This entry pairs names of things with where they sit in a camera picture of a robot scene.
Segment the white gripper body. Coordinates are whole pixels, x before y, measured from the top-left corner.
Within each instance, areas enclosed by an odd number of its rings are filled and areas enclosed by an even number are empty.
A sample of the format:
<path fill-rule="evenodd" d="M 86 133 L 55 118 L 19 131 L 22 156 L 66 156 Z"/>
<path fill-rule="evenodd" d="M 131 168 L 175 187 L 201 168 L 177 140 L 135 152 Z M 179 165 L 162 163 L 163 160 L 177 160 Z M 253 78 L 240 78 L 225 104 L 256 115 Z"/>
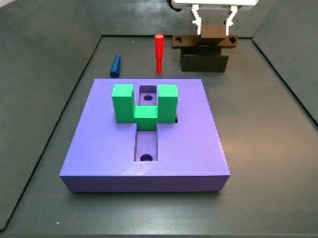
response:
<path fill-rule="evenodd" d="M 258 0 L 171 0 L 171 4 L 175 7 L 186 7 L 189 5 L 253 7 L 257 3 Z"/>

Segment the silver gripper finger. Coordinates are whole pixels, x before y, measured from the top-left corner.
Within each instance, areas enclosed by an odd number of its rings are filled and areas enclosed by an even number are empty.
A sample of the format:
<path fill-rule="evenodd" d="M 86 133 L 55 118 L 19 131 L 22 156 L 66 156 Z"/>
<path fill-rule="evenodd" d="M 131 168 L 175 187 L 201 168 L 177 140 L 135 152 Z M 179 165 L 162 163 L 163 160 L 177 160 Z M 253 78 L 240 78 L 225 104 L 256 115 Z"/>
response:
<path fill-rule="evenodd" d="M 193 24 L 197 26 L 197 35 L 202 35 L 202 17 L 199 15 L 199 5 L 193 5 L 191 13 L 194 16 Z"/>
<path fill-rule="evenodd" d="M 225 30 L 226 30 L 226 34 L 230 34 L 230 27 L 234 25 L 234 17 L 238 14 L 240 8 L 237 6 L 230 6 L 228 8 L 229 11 L 229 15 L 225 21 Z"/>

